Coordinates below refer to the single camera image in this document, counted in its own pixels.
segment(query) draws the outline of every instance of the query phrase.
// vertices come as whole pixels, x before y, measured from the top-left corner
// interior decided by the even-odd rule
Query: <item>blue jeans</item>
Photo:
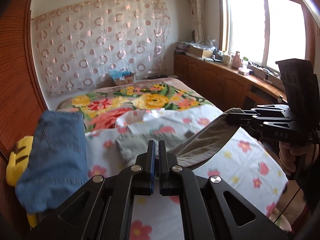
[[[44,112],[16,195],[28,214],[55,209],[88,180],[83,117]]]

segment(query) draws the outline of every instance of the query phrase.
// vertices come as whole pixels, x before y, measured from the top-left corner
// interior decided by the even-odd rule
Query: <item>pink bottle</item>
[[[236,51],[236,55],[232,59],[232,67],[240,68],[242,65],[242,60],[240,59],[240,52]]]

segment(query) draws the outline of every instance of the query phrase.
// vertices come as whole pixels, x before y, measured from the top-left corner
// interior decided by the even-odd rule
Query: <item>bed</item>
[[[157,109],[172,110],[172,114],[151,120],[119,121],[125,113],[138,118],[138,111],[146,116]],[[120,134],[184,132],[184,129],[196,133],[222,113],[173,78],[98,89],[67,99],[57,111],[83,114],[89,178],[97,174],[114,176],[124,168],[125,163],[115,144]],[[215,156],[193,171],[205,178],[220,175],[268,217],[288,182],[274,159],[242,128]],[[157,189],[152,196],[136,196],[130,236],[131,240],[183,239],[179,198],[161,196]]]

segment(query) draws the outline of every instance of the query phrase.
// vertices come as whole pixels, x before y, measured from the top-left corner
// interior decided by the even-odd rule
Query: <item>silver bolt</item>
[[[141,171],[141,167],[139,165],[133,165],[131,166],[132,171]]]
[[[179,171],[182,171],[182,167],[180,165],[174,165],[172,167],[172,170],[175,172],[179,172]]]
[[[95,183],[99,183],[101,181],[103,181],[103,177],[101,175],[96,175],[92,178],[93,182]]]
[[[221,178],[220,178],[219,176],[217,176],[217,175],[211,176],[211,177],[210,177],[210,180],[211,180],[212,183],[219,183],[219,182],[221,182]]]

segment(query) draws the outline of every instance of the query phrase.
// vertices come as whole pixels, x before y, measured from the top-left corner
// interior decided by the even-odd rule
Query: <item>window frame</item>
[[[315,28],[314,19],[308,10],[307,6],[302,0],[291,0],[299,3],[302,7],[303,17],[305,21],[305,33],[306,33],[306,52],[305,59],[310,60],[314,67],[315,61]],[[230,6],[228,0],[219,0],[220,2],[220,38],[219,49],[227,52],[231,52],[232,43],[232,15],[230,13]],[[279,74],[279,71],[267,66],[268,50],[269,50],[269,38],[270,38],[270,16],[268,0],[264,0],[266,25],[265,25],[265,46],[263,51],[263,62],[257,62],[259,65],[269,69],[271,72]]]

